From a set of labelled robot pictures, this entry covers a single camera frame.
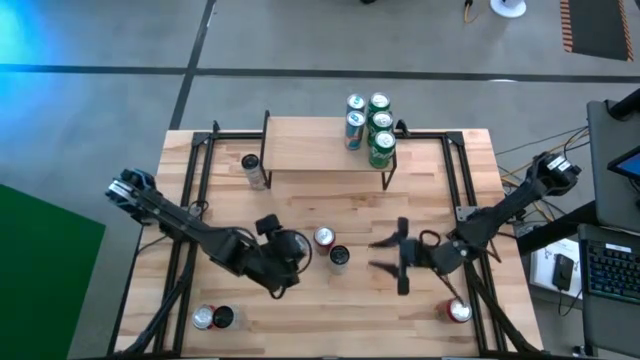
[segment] gray floor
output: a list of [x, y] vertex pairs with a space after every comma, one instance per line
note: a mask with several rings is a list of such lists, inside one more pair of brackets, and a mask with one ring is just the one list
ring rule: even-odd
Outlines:
[[[205, 0], [53, 0], [0, 6], [0, 64], [186, 67]], [[640, 74], [627, 63], [568, 54], [558, 2], [529, 1], [522, 19], [483, 11], [462, 26], [462, 1], [218, 0], [199, 66], [360, 69], [552, 75]], [[635, 48], [640, 11], [626, 1]], [[2, 38], [2, 33], [9, 37]], [[124, 167], [155, 172], [182, 76], [0, 73], [0, 182], [107, 225], [69, 357], [107, 349], [140, 227], [103, 191]], [[181, 129], [257, 129], [278, 115], [341, 115], [352, 92], [383, 90], [413, 128], [489, 128], [496, 152], [585, 124], [586, 103], [619, 99], [637, 85], [197, 76]], [[498, 157], [515, 168], [555, 139]], [[585, 169], [554, 203], [593, 198]], [[545, 348], [581, 342], [580, 311], [566, 318], [534, 299]]]

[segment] wooden table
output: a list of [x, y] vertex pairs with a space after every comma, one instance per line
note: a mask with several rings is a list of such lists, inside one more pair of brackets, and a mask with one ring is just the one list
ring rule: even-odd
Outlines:
[[[503, 190], [489, 133], [463, 132], [478, 202], [494, 205], [503, 198]], [[170, 131], [165, 140], [156, 181], [158, 189], [174, 202], [180, 200], [192, 134]], [[386, 192], [380, 189], [377, 173], [340, 172], [280, 173], [271, 190], [252, 191], [240, 159], [259, 150], [258, 140], [216, 141], [207, 195], [211, 208], [204, 214], [204, 221], [254, 229], [255, 220], [276, 213], [285, 227], [309, 238], [316, 227], [330, 226], [337, 233], [338, 243], [351, 251], [349, 269], [342, 276], [330, 275], [326, 258], [314, 256], [300, 284], [289, 289], [282, 300], [273, 300], [259, 285], [230, 275], [200, 251], [189, 321], [192, 311], [201, 304], [238, 306], [246, 319], [240, 329], [227, 331], [203, 332], [187, 324], [183, 356], [477, 355], [470, 322], [447, 325], [435, 319], [434, 305], [451, 295], [433, 273], [409, 269], [411, 293], [401, 297], [396, 294], [394, 279], [367, 265], [372, 259], [397, 259], [397, 249], [373, 250], [366, 245], [388, 237], [396, 228], [398, 216], [410, 219], [413, 236], [422, 229], [445, 233], [453, 228], [438, 141], [399, 140], [398, 169]], [[458, 156], [453, 151], [457, 164]], [[456, 171], [464, 201], [457, 165]], [[200, 177], [196, 174], [195, 178], [192, 199], [196, 198]], [[146, 230], [141, 244], [158, 235], [157, 229]], [[503, 259], [502, 264], [491, 260], [498, 300], [528, 341], [542, 348], [516, 243], [507, 237], [497, 237], [495, 243]], [[171, 241], [164, 241], [138, 256], [116, 349], [131, 344], [157, 311], [170, 248]], [[450, 279], [466, 297], [462, 269]], [[177, 308], [169, 319], [167, 347], [173, 341]], [[483, 310], [490, 348], [495, 348], [488, 311]]]

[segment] keyboard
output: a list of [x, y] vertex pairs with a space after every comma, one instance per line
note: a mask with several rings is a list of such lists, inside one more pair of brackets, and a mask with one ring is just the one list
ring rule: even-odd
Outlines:
[[589, 290], [640, 303], [640, 254], [589, 244]]

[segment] wooden tabletop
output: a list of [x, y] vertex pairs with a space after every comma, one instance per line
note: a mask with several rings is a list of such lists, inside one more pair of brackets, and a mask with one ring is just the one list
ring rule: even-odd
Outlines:
[[[158, 189], [174, 202], [180, 199], [192, 134], [170, 131], [165, 140], [156, 181]], [[503, 190], [489, 133], [464, 130], [464, 136], [478, 202], [494, 205], [503, 198]], [[451, 295], [432, 272], [409, 269], [411, 293], [401, 297], [390, 276], [367, 266], [371, 259], [397, 259], [397, 249], [374, 250], [366, 245], [388, 237], [396, 228], [398, 216], [410, 219], [413, 236], [422, 229], [446, 233], [453, 228], [439, 141], [399, 140], [398, 169], [386, 192], [380, 189], [377, 173], [340, 172], [282, 173], [274, 178], [271, 190], [252, 191], [240, 159], [259, 153], [259, 148], [257, 140], [216, 142], [207, 193], [211, 208], [204, 221], [254, 229], [256, 219], [276, 213], [284, 227], [297, 229], [309, 238], [316, 227], [329, 226], [336, 231], [337, 242], [351, 252], [348, 271], [341, 276], [330, 275], [326, 257], [314, 256], [300, 284], [289, 289], [283, 299], [273, 300], [259, 285], [227, 273], [200, 251], [188, 320], [201, 304], [238, 307], [244, 320], [235, 330], [204, 332], [189, 322], [183, 356], [477, 355], [471, 322], [449, 325], [436, 320], [434, 306]], [[464, 202], [457, 165], [456, 171]], [[198, 189], [199, 176], [195, 178], [192, 199]], [[508, 227], [502, 230], [511, 231]], [[142, 244], [158, 235], [157, 229], [146, 230]], [[499, 302], [527, 340], [542, 348], [516, 243], [507, 237], [497, 237], [495, 242], [503, 259], [502, 264], [491, 260]], [[170, 249], [171, 241], [166, 240], [138, 256], [116, 349], [130, 345], [157, 311]], [[451, 274], [450, 279], [466, 298], [462, 270]], [[177, 308], [170, 316], [167, 347], [173, 341]], [[486, 308], [483, 317], [490, 348], [495, 349]]]
[[267, 171], [391, 171], [369, 164], [367, 132], [358, 150], [345, 146], [346, 119], [272, 116], [267, 119], [263, 166]]

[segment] computer monitor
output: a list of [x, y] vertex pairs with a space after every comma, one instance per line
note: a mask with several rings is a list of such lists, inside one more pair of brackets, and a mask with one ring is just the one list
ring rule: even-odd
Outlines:
[[640, 181], [640, 146], [611, 161], [607, 168], [632, 180]]

